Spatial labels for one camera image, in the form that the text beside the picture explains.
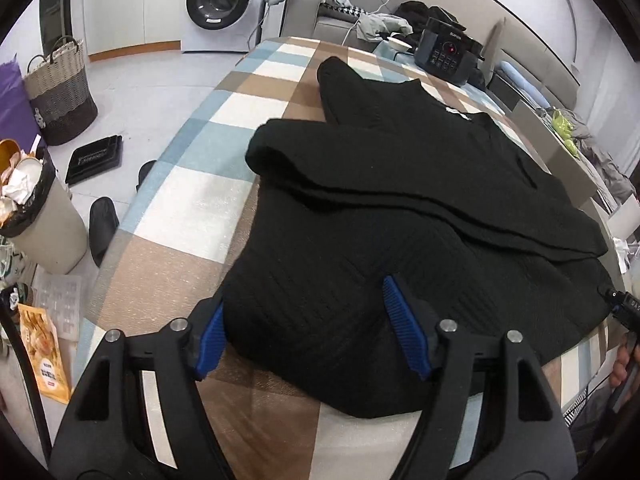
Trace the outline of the person's right hand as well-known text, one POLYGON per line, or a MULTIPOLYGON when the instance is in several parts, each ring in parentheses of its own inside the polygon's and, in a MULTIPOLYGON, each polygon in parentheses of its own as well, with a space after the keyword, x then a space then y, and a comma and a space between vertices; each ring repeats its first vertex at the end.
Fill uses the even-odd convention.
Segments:
POLYGON ((639 362, 639 349, 634 348, 630 351, 626 342, 620 344, 617 349, 616 359, 610 376, 608 376, 608 384, 612 388, 618 388, 629 375, 629 365, 639 362))

